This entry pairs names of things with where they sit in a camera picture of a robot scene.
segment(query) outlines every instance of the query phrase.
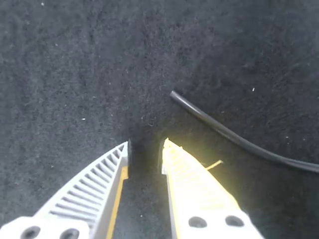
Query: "yellow edge strip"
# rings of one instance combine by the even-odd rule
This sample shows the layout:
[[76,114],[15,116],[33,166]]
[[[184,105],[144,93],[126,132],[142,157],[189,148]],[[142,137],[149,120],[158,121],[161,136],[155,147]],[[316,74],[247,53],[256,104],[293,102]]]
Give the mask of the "yellow edge strip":
[[127,166],[125,166],[125,167],[122,168],[122,171],[121,171],[121,178],[120,178],[120,181],[119,181],[118,189],[116,191],[115,201],[114,201],[114,205],[113,205],[112,215],[111,215],[110,224],[109,224],[109,228],[108,228],[108,233],[106,235],[106,239],[112,239],[112,236],[113,236],[116,215],[118,213],[118,208],[119,208],[120,199],[121,199],[123,181],[125,179],[129,178],[128,169],[129,168]]
[[172,185],[171,179],[169,178],[169,174],[167,174],[168,183],[169,183],[169,189],[170,190],[170,197],[171,197],[171,207],[173,210],[173,217],[174,217],[174,226],[175,226],[175,232],[176,232],[176,238],[180,238],[180,228],[179,228],[179,220],[178,220],[178,213],[176,208],[176,200],[175,200],[175,191],[174,187]]

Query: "black cable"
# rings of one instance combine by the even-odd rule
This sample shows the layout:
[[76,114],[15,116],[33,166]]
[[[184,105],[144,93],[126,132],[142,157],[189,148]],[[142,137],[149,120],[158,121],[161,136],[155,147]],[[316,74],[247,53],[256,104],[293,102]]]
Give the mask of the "black cable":
[[180,106],[182,106],[185,110],[190,112],[192,115],[196,116],[198,119],[205,122],[207,125],[209,125],[211,128],[219,132],[222,136],[226,137],[233,143],[237,144],[238,146],[242,147],[243,149],[268,160],[271,160],[273,162],[282,163],[294,168],[302,169],[305,171],[315,172],[319,173],[319,164],[315,163],[307,163],[298,161],[291,158],[286,158],[283,156],[280,156],[278,154],[272,153],[268,150],[265,150],[248,140],[242,138],[241,136],[235,134],[230,129],[223,126],[220,122],[206,114],[204,111],[193,105],[191,102],[186,100],[183,96],[178,94],[175,91],[172,91],[170,93],[170,97],[178,103]]

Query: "dark carpet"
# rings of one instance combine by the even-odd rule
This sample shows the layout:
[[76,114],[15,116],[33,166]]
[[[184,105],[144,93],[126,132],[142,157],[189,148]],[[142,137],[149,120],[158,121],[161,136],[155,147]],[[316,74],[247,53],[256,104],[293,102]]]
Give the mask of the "dark carpet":
[[319,163],[318,28],[317,0],[2,0],[0,224],[33,215],[130,138],[114,238],[170,238],[157,174],[170,137],[204,164],[224,161],[212,173],[265,238],[317,238],[319,175],[239,149],[169,93],[259,146]]

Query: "screw hole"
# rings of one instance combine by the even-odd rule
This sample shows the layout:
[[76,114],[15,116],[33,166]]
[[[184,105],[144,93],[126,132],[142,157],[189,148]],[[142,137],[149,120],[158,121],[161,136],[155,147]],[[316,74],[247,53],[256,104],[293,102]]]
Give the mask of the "screw hole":
[[21,235],[21,239],[34,239],[39,235],[40,230],[41,229],[38,226],[30,227],[24,230],[24,232]]
[[78,239],[79,235],[80,233],[78,230],[70,228],[61,234],[60,239]]
[[226,224],[231,227],[243,227],[245,225],[243,220],[236,216],[228,216],[226,217],[225,221]]
[[188,224],[193,228],[205,228],[207,227],[207,222],[200,217],[192,217],[188,220]]

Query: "black tube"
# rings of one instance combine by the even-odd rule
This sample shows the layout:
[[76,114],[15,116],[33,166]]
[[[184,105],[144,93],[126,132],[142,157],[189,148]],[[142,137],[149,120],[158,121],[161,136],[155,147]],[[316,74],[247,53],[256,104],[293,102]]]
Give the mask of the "black tube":
[[302,161],[298,161],[291,158],[286,158],[278,154],[272,153],[268,150],[265,150],[249,142],[248,140],[242,138],[241,136],[235,134],[233,131],[223,126],[220,122],[218,122],[217,120],[215,120],[214,118],[206,114],[204,111],[202,111],[201,109],[193,105],[191,102],[186,100],[183,96],[181,96],[177,92],[172,91],[170,93],[170,97],[180,106],[182,106],[185,110],[187,110],[189,113],[196,116],[198,119],[202,120],[204,123],[209,125],[212,129],[216,130],[222,136],[226,137],[227,139],[237,144],[238,146],[242,147],[243,149],[259,157],[268,159],[273,162],[282,163],[282,164],[285,164],[294,168],[302,169],[305,171],[319,173],[319,164],[307,163],[307,162],[302,162]]

